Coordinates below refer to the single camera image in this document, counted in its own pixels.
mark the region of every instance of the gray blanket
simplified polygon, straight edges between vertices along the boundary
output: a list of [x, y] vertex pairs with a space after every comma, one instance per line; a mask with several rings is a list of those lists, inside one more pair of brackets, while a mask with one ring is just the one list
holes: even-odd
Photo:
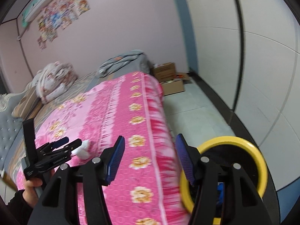
[[144, 52], [142, 50], [132, 50], [102, 63], [96, 71], [96, 77], [106, 77], [107, 75], [118, 71], [120, 68], [128, 65], [135, 60], [137, 60], [138, 64], [140, 65], [140, 68], [137, 69], [138, 71], [145, 71], [144, 73], [149, 73], [149, 63]]

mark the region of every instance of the person's left hand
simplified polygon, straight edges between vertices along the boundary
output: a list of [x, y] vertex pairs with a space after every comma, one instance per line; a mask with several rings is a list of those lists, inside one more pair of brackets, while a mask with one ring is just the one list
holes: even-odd
[[42, 184], [43, 182], [39, 178], [32, 178], [24, 183], [25, 191], [23, 192], [23, 199], [31, 208], [34, 208], [38, 203], [38, 195], [34, 188], [40, 187]]

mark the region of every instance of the metal bolt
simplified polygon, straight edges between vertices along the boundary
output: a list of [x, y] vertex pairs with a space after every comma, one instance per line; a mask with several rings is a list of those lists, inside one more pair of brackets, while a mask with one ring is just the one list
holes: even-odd
[[68, 164], [66, 164], [66, 163], [63, 163], [62, 165], [60, 165], [60, 167], [59, 167], [61, 170], [65, 170], [65, 169], [67, 169], [68, 168]]
[[100, 159], [100, 157], [94, 157], [93, 159], [92, 159], [92, 162], [93, 163], [99, 163], [101, 161], [101, 159]]
[[201, 162], [205, 162], [205, 163], [207, 163], [207, 162], [209, 162], [209, 158], [208, 157], [201, 157]]
[[235, 169], [241, 169], [241, 165], [240, 164], [238, 164], [238, 163], [234, 163], [233, 164], [233, 167], [235, 168]]

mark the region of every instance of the brown striped pillow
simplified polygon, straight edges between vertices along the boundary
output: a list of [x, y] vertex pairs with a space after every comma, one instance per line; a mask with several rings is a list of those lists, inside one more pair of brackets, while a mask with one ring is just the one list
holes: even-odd
[[26, 92], [24, 97], [21, 99], [20, 103], [14, 108], [11, 115], [14, 118], [22, 118], [23, 120], [25, 120], [28, 114], [36, 106], [39, 99], [40, 98], [35, 92], [35, 87], [32, 87]]

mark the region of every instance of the floral bedspread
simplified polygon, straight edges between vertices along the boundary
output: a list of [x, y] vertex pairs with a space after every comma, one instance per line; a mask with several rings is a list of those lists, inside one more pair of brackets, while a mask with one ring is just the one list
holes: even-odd
[[[105, 81], [60, 105], [36, 134], [36, 146], [65, 136], [89, 140], [91, 158], [112, 147], [119, 135], [125, 151], [115, 180], [103, 187], [113, 224], [187, 224], [179, 194], [179, 166], [162, 106], [158, 81], [141, 72]], [[89, 160], [77, 156], [77, 166]], [[17, 185], [23, 188], [19, 170]], [[81, 224], [87, 224], [83, 187], [78, 185]]]

